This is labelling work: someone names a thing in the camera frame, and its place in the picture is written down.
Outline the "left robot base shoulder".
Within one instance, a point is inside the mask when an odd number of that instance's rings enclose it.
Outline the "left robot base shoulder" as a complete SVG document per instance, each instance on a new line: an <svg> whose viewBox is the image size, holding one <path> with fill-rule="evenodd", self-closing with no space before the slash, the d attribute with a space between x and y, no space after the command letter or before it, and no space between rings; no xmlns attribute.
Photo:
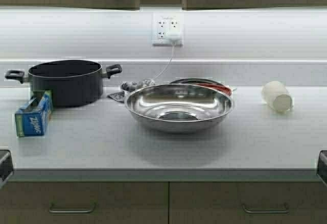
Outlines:
<svg viewBox="0 0 327 224"><path fill-rule="evenodd" d="M1 150L1 168L0 168L0 181L1 188L7 183L14 173L12 156L9 150Z"/></svg>

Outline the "right robot base shoulder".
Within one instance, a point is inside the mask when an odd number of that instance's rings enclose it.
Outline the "right robot base shoulder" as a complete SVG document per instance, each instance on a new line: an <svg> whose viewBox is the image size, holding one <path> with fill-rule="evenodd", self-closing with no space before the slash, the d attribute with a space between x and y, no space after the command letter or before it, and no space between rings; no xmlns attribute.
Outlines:
<svg viewBox="0 0 327 224"><path fill-rule="evenodd" d="M326 156L326 151L321 151L319 153L316 174L322 180L322 182L326 185L327 184L327 156Z"/></svg>

